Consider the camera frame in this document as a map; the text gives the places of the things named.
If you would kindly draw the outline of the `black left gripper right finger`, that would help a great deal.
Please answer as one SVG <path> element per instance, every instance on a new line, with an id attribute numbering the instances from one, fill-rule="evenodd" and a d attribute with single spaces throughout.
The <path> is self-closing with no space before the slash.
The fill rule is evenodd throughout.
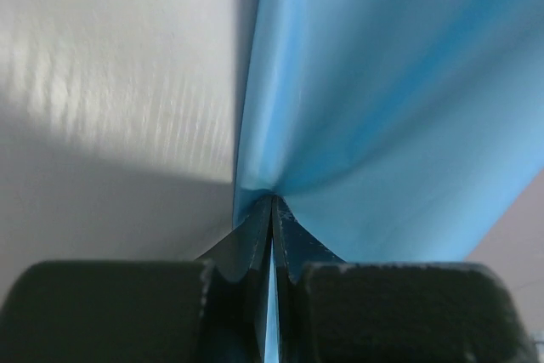
<path id="1" fill-rule="evenodd" d="M 280 197 L 271 205 L 282 362 L 535 362 L 502 280 L 482 264 L 349 263 Z"/>

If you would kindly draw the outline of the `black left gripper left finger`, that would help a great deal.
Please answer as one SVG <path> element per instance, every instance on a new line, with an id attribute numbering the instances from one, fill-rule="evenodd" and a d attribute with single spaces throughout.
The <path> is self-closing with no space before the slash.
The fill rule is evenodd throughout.
<path id="1" fill-rule="evenodd" d="M 261 362 L 272 200 L 193 261 L 44 261 L 1 308 L 4 362 Z"/>

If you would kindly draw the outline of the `blue wrapping paper sheet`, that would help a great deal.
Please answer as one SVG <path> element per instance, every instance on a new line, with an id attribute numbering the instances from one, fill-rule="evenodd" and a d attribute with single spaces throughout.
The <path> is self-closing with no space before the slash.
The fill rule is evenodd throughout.
<path id="1" fill-rule="evenodd" d="M 543 168 L 543 0 L 259 0 L 235 220 L 340 258 L 464 259 Z"/>

